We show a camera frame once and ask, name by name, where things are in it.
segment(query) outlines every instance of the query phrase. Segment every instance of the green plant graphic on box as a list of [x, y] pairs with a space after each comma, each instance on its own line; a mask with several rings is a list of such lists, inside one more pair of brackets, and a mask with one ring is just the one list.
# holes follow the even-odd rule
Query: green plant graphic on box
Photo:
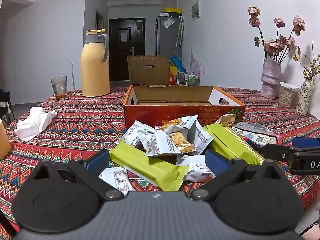
[[242, 117], [242, 111], [241, 111], [238, 107], [232, 108], [232, 109], [228, 112], [228, 114], [236, 114], [236, 121], [235, 121], [235, 123], [240, 122], [241, 117]]

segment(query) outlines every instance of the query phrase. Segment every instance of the front door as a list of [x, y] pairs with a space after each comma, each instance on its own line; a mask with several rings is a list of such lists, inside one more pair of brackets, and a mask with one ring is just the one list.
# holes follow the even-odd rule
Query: front door
[[110, 81], [129, 80], [127, 56], [145, 53], [145, 18], [109, 21]]

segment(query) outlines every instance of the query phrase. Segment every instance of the pink vase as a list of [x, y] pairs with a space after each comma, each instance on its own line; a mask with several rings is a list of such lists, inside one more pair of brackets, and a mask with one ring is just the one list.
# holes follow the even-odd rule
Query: pink vase
[[261, 73], [261, 93], [265, 98], [276, 99], [280, 90], [281, 63], [271, 59], [263, 59], [263, 70]]

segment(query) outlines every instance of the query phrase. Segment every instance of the thermos lid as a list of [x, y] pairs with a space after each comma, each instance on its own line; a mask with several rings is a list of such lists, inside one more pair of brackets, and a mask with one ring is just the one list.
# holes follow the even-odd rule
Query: thermos lid
[[85, 32], [85, 35], [89, 35], [89, 34], [97, 34], [97, 33], [104, 33], [106, 30], [102, 29], [102, 30], [92, 30], [92, 31], [87, 31]]

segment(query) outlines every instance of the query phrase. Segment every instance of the cardboard box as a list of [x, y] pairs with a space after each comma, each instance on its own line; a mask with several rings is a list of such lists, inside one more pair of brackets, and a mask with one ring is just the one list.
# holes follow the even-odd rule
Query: cardboard box
[[127, 56], [129, 79], [133, 85], [169, 85], [170, 64], [163, 56]]
[[[229, 105], [221, 105], [223, 99]], [[214, 86], [131, 85], [124, 100], [126, 128], [135, 120], [155, 127], [189, 115], [198, 115], [202, 126], [215, 123], [224, 114], [237, 114], [242, 121], [245, 105]]]

